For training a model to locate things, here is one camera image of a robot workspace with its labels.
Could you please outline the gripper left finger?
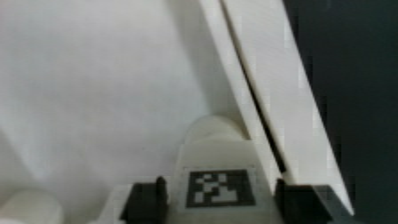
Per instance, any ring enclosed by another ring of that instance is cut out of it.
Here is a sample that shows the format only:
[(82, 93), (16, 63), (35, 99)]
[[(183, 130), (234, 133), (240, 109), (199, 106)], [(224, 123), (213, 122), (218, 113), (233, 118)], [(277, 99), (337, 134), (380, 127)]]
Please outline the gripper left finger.
[(167, 180), (135, 183), (119, 215), (124, 224), (165, 224), (169, 211)]

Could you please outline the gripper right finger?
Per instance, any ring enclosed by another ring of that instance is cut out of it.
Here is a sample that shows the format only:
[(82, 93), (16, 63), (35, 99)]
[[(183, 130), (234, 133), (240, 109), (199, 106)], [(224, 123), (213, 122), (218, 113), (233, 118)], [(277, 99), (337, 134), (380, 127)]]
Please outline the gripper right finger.
[(329, 185), (275, 185), (275, 203), (284, 224), (346, 224), (346, 208)]

